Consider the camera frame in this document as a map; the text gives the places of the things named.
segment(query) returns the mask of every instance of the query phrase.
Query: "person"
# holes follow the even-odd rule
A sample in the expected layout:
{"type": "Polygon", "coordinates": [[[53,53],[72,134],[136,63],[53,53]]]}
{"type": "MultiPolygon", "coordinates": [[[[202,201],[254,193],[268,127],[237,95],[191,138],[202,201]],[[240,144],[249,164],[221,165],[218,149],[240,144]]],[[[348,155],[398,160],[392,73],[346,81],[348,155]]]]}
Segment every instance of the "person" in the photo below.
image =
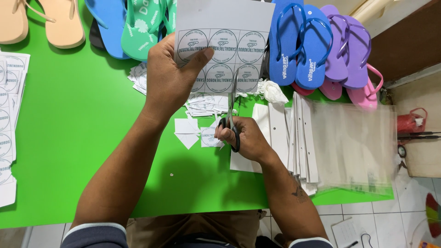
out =
{"type": "MultiPolygon", "coordinates": [[[[145,105],[82,192],[62,248],[255,246],[259,219],[265,214],[261,210],[129,219],[146,185],[166,124],[187,101],[196,77],[214,54],[212,48],[203,49],[179,68],[173,61],[174,41],[173,33],[150,49],[145,105]]],[[[240,131],[239,153],[262,166],[269,208],[282,231],[283,245],[332,248],[311,199],[286,170],[254,119],[234,116],[233,122],[240,131]]],[[[217,128],[215,138],[235,145],[235,135],[228,127],[217,128]]]]}

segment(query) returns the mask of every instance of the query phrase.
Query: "green tabletop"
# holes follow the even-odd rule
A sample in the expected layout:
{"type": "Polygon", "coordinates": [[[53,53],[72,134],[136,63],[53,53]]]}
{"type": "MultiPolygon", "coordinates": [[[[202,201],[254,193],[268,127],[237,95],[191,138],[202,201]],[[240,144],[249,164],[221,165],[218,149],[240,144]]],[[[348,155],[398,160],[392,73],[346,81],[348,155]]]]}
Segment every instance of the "green tabletop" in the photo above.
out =
{"type": "MultiPolygon", "coordinates": [[[[30,4],[41,11],[36,1],[30,4]]],[[[139,62],[117,60],[95,49],[88,40],[92,16],[83,1],[79,7],[87,39],[77,48],[63,50],[49,44],[43,19],[29,9],[27,38],[0,45],[4,52],[31,55],[16,130],[17,160],[12,166],[16,202],[0,208],[0,228],[72,222],[83,188],[144,104],[145,96],[127,79],[130,68],[139,62]]],[[[291,89],[284,91],[292,98],[291,89]]],[[[326,99],[318,90],[311,98],[326,99]]],[[[347,95],[340,99],[347,100],[347,95]]],[[[242,99],[240,115],[251,116],[255,102],[263,101],[242,99]]],[[[262,175],[230,170],[228,146],[201,148],[197,142],[187,150],[176,138],[173,119],[186,118],[184,111],[175,113],[164,130],[132,216],[267,208],[262,175]]],[[[213,121],[199,118],[199,126],[208,127],[213,121]]],[[[393,199],[390,193],[335,189],[318,193],[313,202],[393,199]]]]}

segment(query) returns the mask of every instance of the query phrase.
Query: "white tile floor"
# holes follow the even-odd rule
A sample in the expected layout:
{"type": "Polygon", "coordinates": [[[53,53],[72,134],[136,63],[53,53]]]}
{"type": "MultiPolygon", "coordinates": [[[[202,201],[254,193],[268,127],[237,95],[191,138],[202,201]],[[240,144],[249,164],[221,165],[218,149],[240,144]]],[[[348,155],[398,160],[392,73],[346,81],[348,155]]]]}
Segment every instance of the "white tile floor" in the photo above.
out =
{"type": "MultiPolygon", "coordinates": [[[[426,195],[431,192],[441,201],[441,179],[410,178],[402,169],[394,184],[394,200],[316,206],[331,243],[336,247],[331,225],[352,217],[362,231],[370,234],[373,248],[414,248],[424,240],[440,244],[431,238],[426,220],[426,195]]],[[[258,235],[274,239],[280,229],[271,216],[260,221],[258,235]]],[[[28,248],[58,248],[71,223],[35,226],[28,248]]],[[[365,247],[367,236],[363,237],[365,247]]]]}

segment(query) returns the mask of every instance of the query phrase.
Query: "pen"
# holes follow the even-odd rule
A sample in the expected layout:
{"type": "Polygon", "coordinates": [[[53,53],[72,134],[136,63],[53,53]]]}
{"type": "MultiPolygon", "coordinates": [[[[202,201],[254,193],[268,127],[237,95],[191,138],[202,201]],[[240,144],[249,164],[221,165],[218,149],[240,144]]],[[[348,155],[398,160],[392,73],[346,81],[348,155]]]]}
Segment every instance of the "pen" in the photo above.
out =
{"type": "Polygon", "coordinates": [[[346,248],[350,248],[350,247],[352,247],[352,246],[354,246],[354,245],[356,245],[356,244],[358,244],[358,241],[355,241],[354,243],[352,243],[351,245],[349,245],[349,246],[346,247],[346,248]]]}

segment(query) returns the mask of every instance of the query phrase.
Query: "black cable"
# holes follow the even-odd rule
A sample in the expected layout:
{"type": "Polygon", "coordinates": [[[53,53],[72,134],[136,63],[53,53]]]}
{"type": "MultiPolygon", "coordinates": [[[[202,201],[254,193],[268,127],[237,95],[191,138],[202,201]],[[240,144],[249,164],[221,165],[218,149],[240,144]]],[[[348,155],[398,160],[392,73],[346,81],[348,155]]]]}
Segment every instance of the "black cable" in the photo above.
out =
{"type": "Polygon", "coordinates": [[[370,244],[370,235],[367,234],[367,233],[363,233],[363,234],[361,235],[361,245],[363,246],[363,248],[364,248],[363,235],[368,235],[368,236],[369,236],[369,240],[368,240],[367,242],[369,243],[370,248],[373,248],[372,245],[370,244]]]}

